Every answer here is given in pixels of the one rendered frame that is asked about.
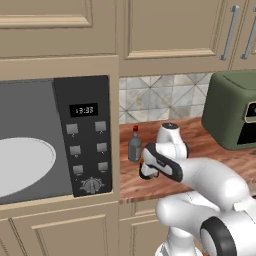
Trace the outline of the grey bottle with red cap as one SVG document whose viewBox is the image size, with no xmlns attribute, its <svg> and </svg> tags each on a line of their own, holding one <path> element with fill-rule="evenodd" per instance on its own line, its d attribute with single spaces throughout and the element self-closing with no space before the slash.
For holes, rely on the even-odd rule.
<svg viewBox="0 0 256 256">
<path fill-rule="evenodd" d="M 141 157 L 142 141 L 138 137 L 138 126 L 133 127 L 133 136 L 128 142 L 128 159 L 132 162 L 138 162 Z"/>
</svg>

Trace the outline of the green toaster oven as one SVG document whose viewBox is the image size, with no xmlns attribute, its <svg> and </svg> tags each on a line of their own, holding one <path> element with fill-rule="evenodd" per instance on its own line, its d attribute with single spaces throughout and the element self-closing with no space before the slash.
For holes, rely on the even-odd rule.
<svg viewBox="0 0 256 256">
<path fill-rule="evenodd" d="M 211 76 L 202 125 L 224 149 L 256 148 L 256 70 Z"/>
</svg>

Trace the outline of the beige wall cupboard door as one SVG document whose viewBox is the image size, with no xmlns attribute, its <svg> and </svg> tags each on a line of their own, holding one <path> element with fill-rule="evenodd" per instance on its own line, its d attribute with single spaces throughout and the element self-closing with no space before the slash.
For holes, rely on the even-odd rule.
<svg viewBox="0 0 256 256">
<path fill-rule="evenodd" d="M 0 58 L 113 54 L 116 0 L 0 0 Z"/>
<path fill-rule="evenodd" d="M 217 55 L 226 0 L 126 0 L 126 59 Z"/>
<path fill-rule="evenodd" d="M 245 1 L 229 69 L 256 69 L 256 0 Z"/>
</svg>

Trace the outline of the beige base cupboard door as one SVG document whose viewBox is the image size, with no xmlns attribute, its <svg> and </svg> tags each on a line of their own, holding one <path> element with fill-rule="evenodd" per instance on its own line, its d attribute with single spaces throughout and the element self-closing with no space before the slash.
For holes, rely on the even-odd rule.
<svg viewBox="0 0 256 256">
<path fill-rule="evenodd" d="M 25 256 L 118 256 L 118 224 L 107 214 L 8 218 Z"/>
<path fill-rule="evenodd" d="M 119 256 L 155 256 L 167 233 L 154 214 L 121 219 Z"/>
</svg>

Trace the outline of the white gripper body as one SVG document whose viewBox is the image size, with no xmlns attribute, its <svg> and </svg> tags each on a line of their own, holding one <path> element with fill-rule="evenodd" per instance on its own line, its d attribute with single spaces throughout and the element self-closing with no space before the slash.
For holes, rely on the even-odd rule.
<svg viewBox="0 0 256 256">
<path fill-rule="evenodd" d="M 152 178 L 157 178 L 159 176 L 159 172 L 154 168 L 150 168 L 145 163 L 142 163 L 139 168 L 139 176 L 144 180 L 150 180 Z"/>
</svg>

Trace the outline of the black built-in microwave oven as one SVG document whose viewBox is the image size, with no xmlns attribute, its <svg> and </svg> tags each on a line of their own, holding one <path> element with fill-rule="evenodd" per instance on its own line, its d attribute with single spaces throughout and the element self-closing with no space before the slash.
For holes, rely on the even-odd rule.
<svg viewBox="0 0 256 256">
<path fill-rule="evenodd" d="M 37 138 L 56 151 L 51 170 L 0 204 L 112 190 L 109 77 L 0 82 L 0 140 Z"/>
</svg>

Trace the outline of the beige drawer front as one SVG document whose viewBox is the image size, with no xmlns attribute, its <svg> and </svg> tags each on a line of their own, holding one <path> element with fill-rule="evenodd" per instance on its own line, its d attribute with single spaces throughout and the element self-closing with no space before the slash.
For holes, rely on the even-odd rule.
<svg viewBox="0 0 256 256">
<path fill-rule="evenodd" d="M 154 213 L 156 202 L 156 199 L 135 202 L 133 205 L 133 214 L 146 215 L 148 213 Z"/>
</svg>

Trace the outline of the beige microwave surround cabinet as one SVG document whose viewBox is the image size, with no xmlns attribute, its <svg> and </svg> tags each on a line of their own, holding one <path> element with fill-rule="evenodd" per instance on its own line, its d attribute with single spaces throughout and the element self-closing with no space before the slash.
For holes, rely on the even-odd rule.
<svg viewBox="0 0 256 256">
<path fill-rule="evenodd" d="M 0 219 L 58 211 L 120 199 L 119 147 L 119 65 L 117 55 L 0 60 L 0 81 L 74 77 L 85 75 L 110 76 L 110 124 L 113 190 L 105 194 L 76 197 L 72 195 L 0 205 Z"/>
</svg>

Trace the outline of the white round turntable plate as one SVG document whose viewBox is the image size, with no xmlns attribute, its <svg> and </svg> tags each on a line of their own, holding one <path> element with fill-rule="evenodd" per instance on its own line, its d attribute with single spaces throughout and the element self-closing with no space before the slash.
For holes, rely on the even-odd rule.
<svg viewBox="0 0 256 256">
<path fill-rule="evenodd" d="M 56 161 L 56 151 L 37 138 L 0 140 L 0 198 L 17 193 L 43 178 Z"/>
</svg>

